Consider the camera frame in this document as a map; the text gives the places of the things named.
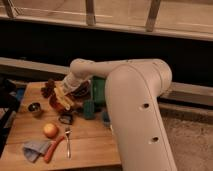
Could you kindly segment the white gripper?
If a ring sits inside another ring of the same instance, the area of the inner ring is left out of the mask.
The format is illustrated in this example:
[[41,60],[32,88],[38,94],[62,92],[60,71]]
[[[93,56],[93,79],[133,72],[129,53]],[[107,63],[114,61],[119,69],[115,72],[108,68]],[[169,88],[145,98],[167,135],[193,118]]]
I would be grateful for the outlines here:
[[81,84],[83,80],[81,78],[76,77],[73,73],[69,73],[62,80],[62,90],[65,94],[75,91]]

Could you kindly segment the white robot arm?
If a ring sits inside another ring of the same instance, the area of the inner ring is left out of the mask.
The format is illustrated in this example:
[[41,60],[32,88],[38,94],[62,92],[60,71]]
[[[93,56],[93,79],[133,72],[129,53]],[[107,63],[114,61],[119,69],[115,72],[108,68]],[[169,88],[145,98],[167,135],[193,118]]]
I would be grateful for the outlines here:
[[92,76],[106,80],[105,101],[123,171],[177,171],[157,103],[171,85],[168,64],[160,59],[75,59],[63,91],[76,90]]

